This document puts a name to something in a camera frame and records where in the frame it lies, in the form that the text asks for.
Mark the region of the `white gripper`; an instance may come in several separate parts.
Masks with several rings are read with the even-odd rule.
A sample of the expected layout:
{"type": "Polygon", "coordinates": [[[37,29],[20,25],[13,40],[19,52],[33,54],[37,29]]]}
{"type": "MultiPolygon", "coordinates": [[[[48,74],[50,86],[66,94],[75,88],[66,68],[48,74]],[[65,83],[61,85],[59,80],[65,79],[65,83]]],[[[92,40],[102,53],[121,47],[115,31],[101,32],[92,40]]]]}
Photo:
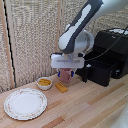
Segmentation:
{"type": "MultiPolygon", "coordinates": [[[[58,69],[57,76],[61,75],[61,68],[82,68],[84,66],[84,59],[82,57],[75,58],[65,58],[62,53],[53,53],[51,55],[51,67],[58,69]]],[[[71,69],[69,72],[70,77],[73,77],[75,74],[74,69],[71,69]]]]}

